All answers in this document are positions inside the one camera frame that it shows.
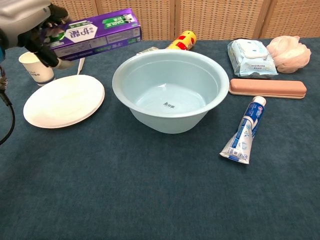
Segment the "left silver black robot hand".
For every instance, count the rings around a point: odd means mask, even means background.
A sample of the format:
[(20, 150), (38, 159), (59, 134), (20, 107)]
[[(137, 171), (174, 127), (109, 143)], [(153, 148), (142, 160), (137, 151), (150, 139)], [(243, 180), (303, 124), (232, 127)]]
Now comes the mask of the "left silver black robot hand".
[(6, 50), (26, 48), (46, 67), (70, 68), (73, 63), (60, 59), (41, 39), (43, 29), (72, 19), (68, 11), (50, 0), (2, 0), (0, 2), (0, 61)]

